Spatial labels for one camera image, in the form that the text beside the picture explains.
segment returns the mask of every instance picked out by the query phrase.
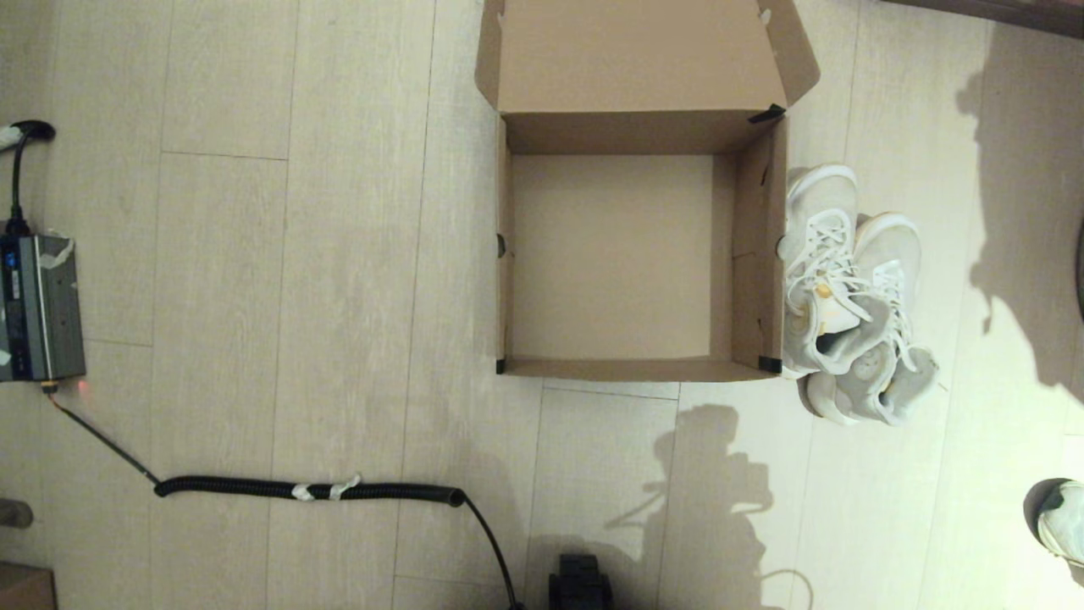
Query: cardboard box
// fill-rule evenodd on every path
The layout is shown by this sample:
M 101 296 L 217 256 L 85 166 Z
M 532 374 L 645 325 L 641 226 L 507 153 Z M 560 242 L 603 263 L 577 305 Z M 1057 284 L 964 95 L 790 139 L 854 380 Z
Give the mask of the cardboard box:
M 56 610 L 53 573 L 0 561 L 0 610 Z
M 498 373 L 778 374 L 783 115 L 818 78 L 791 0 L 487 0 Z

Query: sneaker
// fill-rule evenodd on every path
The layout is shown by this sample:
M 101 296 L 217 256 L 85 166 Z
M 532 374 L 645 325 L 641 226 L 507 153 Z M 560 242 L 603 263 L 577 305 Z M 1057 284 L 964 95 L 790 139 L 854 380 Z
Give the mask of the sneaker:
M 853 298 L 861 284 L 852 258 L 856 218 L 856 179 L 847 166 L 811 169 L 787 193 L 787 232 L 776 248 L 786 269 L 786 378 L 841 375 L 864 352 L 855 340 L 872 329 L 848 341 L 821 341 L 875 320 Z
M 1058 485 L 1038 509 L 1038 540 L 1050 553 L 1084 568 L 1084 483 Z
M 918 230 L 902 213 L 870 218 L 859 228 L 854 258 L 870 296 L 888 303 L 888 333 L 855 359 L 846 375 L 813 375 L 805 386 L 806 399 L 837 424 L 875 419 L 900 426 L 933 388 L 939 372 L 933 354 L 912 345 L 906 314 L 921 261 Z

